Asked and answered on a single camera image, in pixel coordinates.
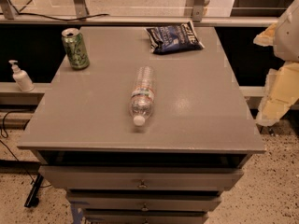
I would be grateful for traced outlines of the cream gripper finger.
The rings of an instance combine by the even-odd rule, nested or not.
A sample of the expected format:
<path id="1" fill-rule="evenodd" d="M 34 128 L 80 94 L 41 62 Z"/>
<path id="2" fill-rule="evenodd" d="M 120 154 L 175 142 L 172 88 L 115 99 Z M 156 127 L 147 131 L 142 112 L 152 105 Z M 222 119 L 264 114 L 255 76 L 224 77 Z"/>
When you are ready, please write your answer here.
<path id="1" fill-rule="evenodd" d="M 270 69 L 265 80 L 264 96 L 258 107 L 256 123 L 272 126 L 299 99 L 299 63 L 285 62 L 278 70 Z"/>
<path id="2" fill-rule="evenodd" d="M 255 36 L 253 43 L 262 47 L 273 46 L 277 25 L 276 22 L 272 23 L 264 31 Z"/>

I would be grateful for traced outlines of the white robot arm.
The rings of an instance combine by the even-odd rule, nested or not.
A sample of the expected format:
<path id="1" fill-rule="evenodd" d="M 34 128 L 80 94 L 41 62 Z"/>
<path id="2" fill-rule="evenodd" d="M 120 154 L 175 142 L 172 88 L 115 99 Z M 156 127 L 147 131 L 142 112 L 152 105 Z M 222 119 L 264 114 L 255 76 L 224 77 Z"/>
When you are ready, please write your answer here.
<path id="1" fill-rule="evenodd" d="M 257 124 L 272 126 L 299 100 L 299 0 L 294 0 L 253 43 L 272 46 L 274 55 L 284 61 L 278 70 L 269 70 L 256 117 Z"/>

